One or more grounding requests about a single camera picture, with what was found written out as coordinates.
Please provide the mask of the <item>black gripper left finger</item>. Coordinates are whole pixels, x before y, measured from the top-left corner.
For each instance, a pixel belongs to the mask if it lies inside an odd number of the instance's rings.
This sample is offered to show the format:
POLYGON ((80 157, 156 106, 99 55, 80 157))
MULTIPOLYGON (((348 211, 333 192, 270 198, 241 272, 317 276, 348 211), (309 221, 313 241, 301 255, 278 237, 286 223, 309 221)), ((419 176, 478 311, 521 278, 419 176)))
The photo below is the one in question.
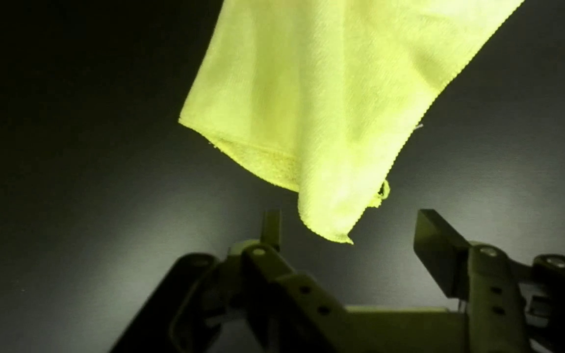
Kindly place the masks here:
POLYGON ((258 237, 239 249, 246 321, 264 353, 343 353, 345 308, 280 255, 282 213, 262 215, 258 237))

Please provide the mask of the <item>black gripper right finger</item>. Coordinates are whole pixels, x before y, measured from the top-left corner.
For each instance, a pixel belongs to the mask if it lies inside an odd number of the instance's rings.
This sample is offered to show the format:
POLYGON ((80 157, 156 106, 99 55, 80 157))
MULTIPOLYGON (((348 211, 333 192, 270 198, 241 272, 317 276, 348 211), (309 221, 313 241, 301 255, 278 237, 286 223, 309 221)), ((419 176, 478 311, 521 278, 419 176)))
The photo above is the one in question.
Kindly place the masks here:
POLYGON ((468 243, 435 210, 419 210, 413 253, 441 292, 460 302, 468 353, 531 353, 523 300, 503 251, 468 243))

